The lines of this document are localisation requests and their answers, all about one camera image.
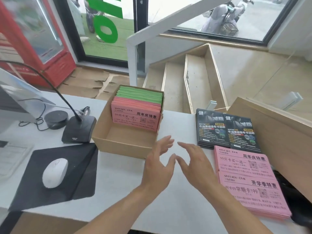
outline microphone base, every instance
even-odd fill
[[[92,131],[96,125],[96,118],[92,116],[80,116],[81,122],[75,116],[71,117],[64,129],[63,143],[89,143]]]

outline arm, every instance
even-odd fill
[[[202,195],[212,204],[229,234],[272,234],[260,220],[251,214],[215,175],[203,150],[194,144],[178,142],[190,155],[190,164],[177,156],[182,172]]]
[[[157,141],[147,156],[141,184],[125,198],[78,230],[75,234],[127,234],[142,211],[169,185],[174,172],[175,154],[167,166],[159,157],[172,147],[174,140],[166,136]]]

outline hand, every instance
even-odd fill
[[[182,172],[189,183],[203,195],[219,186],[217,176],[204,151],[194,144],[178,142],[178,145],[186,149],[191,158],[190,164],[187,165],[183,158],[176,156]]]
[[[174,139],[170,138],[171,135],[157,141],[145,161],[140,187],[147,191],[153,200],[167,188],[174,173],[175,154],[171,155],[166,166],[159,160],[159,157],[172,147]]]

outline refrigerator glass door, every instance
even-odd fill
[[[11,12],[43,64],[64,49],[41,0],[2,0],[2,2]]]

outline forearm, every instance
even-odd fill
[[[203,192],[229,234],[272,234],[272,232],[222,185]]]
[[[137,187],[75,234],[127,234],[141,212],[153,200],[143,188]]]

